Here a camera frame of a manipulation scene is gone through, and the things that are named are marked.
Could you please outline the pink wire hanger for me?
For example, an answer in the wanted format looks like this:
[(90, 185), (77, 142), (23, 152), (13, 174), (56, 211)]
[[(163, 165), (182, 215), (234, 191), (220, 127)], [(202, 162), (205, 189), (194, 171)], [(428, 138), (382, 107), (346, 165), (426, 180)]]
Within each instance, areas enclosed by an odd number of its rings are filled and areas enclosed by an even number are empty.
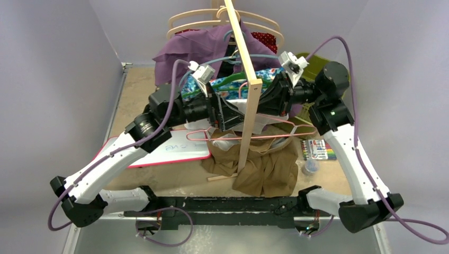
[[(311, 124), (295, 124), (291, 120), (285, 121), (281, 120), (282, 123), (270, 124), (264, 128), (261, 134), (253, 134), (252, 139), (271, 139), (271, 138), (284, 138), (284, 137), (306, 137), (315, 136), (317, 134), (317, 129)], [(193, 135), (193, 133), (204, 132), (204, 135), (209, 140), (213, 140), (213, 133), (223, 133), (225, 137), (224, 140), (240, 140), (243, 134), (244, 125), (240, 124), (228, 131), (220, 131), (217, 128), (210, 126), (206, 130), (189, 130), (191, 133), (188, 138)]]

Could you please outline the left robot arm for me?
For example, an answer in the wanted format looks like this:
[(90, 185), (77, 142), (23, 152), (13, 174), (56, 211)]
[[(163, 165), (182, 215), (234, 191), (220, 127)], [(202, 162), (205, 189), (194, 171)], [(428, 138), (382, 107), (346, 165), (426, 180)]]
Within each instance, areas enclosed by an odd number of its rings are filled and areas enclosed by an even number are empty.
[(149, 187), (108, 191), (106, 185), (168, 141), (174, 126), (207, 119), (213, 127), (224, 131), (244, 120), (238, 107), (217, 95), (210, 85), (204, 94), (188, 101), (182, 99), (175, 84), (161, 85), (148, 101), (143, 113), (87, 166), (69, 177), (57, 176), (51, 180), (51, 188), (58, 196), (56, 206), (62, 208), (70, 224), (82, 228), (104, 214), (116, 212), (154, 215), (158, 202)]

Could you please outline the tan pleated skirt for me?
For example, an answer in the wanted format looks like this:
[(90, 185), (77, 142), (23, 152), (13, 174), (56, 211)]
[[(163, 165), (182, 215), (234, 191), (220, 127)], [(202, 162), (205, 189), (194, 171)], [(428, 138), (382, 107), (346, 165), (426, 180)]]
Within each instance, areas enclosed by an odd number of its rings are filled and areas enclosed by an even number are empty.
[(298, 149), (293, 137), (252, 139), (245, 166), (238, 170), (241, 140), (234, 131), (214, 131), (207, 146), (211, 157), (202, 167), (211, 174), (237, 174), (232, 189), (249, 196), (290, 196), (298, 178)]

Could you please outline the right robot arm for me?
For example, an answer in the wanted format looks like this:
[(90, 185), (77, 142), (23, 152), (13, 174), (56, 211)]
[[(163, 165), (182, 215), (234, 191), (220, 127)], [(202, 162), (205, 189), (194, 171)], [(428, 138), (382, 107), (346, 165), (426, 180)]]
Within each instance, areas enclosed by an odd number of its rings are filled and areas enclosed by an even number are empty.
[(285, 63), (282, 68), (263, 93), (258, 113), (281, 114), (293, 104), (310, 103), (311, 123), (334, 151), (351, 190), (350, 195), (341, 195), (320, 186), (303, 189), (298, 194), (299, 212), (310, 215), (321, 210), (337, 216), (351, 233), (387, 220), (404, 201), (390, 192), (369, 162), (360, 162), (364, 150), (357, 142), (354, 118), (342, 100), (351, 84), (346, 67), (328, 62), (313, 82), (302, 79), (303, 64)]

